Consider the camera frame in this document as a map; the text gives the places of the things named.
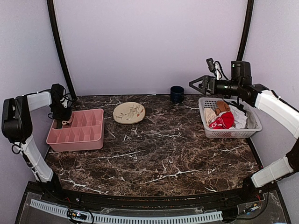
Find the cream underwear with navy trim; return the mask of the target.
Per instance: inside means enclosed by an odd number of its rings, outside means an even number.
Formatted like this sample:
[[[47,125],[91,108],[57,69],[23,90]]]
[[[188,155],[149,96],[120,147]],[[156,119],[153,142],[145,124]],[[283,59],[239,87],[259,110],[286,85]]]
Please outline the cream underwear with navy trim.
[[[66,121],[66,120],[62,120],[62,121],[61,121],[61,124],[62,124],[63,126],[69,126],[69,125],[71,124],[71,120],[68,120],[68,121]]]

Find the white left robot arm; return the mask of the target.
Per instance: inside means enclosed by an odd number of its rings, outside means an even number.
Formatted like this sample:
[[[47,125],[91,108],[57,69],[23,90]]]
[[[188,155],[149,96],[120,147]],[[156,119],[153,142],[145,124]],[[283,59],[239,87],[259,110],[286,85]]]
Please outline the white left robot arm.
[[[2,109],[1,130],[12,144],[12,152],[23,157],[36,180],[55,203],[63,203],[66,193],[57,174],[48,166],[35,143],[31,112],[49,106],[53,119],[68,121],[72,115],[69,102],[71,99],[64,88],[54,85],[52,89],[5,99]]]

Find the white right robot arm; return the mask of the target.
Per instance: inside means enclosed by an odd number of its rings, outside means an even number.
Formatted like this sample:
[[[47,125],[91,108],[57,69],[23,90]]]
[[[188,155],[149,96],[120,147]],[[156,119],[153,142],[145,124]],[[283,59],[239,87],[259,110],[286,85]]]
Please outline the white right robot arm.
[[[273,121],[273,125],[266,125],[266,129],[253,138],[261,150],[262,158],[274,147],[274,161],[261,170],[243,180],[238,198],[249,202],[256,196],[256,191],[268,184],[275,183],[299,171],[299,111],[282,100],[273,90],[262,84],[253,84],[252,78],[234,77],[230,81],[218,80],[212,76],[202,76],[189,82],[189,86],[196,91],[206,94],[221,94],[237,96],[248,105],[254,107],[261,115],[262,124]]]

